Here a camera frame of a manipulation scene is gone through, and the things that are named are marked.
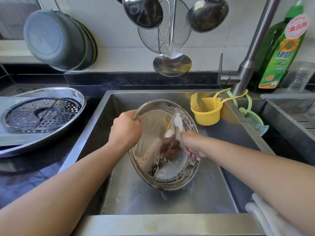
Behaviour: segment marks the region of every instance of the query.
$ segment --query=pull-down faucet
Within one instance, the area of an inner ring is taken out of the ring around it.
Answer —
[[[234,86],[231,91],[235,96],[242,95],[247,88],[254,72],[259,47],[266,36],[280,1],[281,0],[267,0],[247,55],[244,61],[240,64],[237,72],[222,71],[223,54],[221,54],[218,84],[233,84]]]

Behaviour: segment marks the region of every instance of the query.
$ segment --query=dish soap bottle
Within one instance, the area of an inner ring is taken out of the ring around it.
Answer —
[[[286,13],[284,20],[270,27],[258,51],[256,66],[249,83],[255,92],[274,91],[287,73],[302,41],[309,20],[303,0],[298,0]]]

